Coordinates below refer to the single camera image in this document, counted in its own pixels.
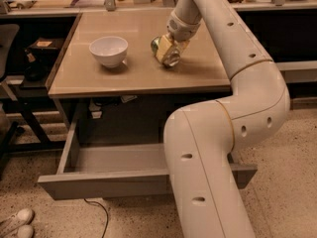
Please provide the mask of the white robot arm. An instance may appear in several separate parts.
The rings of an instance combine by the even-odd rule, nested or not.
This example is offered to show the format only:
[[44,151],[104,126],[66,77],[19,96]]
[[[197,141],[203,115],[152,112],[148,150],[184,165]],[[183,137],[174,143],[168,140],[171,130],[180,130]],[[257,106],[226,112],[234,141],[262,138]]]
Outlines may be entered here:
[[206,26],[232,95],[181,107],[166,120],[163,144],[184,238],[256,238],[229,165],[229,154],[274,134],[290,98],[271,56],[227,0],[178,0],[167,32],[152,42],[173,67]]

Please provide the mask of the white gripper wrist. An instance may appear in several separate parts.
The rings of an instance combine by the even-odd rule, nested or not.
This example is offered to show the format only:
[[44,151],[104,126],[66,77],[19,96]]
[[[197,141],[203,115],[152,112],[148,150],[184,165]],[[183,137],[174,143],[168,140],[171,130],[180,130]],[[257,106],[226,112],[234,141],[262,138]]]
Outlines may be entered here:
[[162,65],[177,65],[200,27],[201,16],[181,17],[173,10],[167,20],[168,34],[154,38],[154,56]]

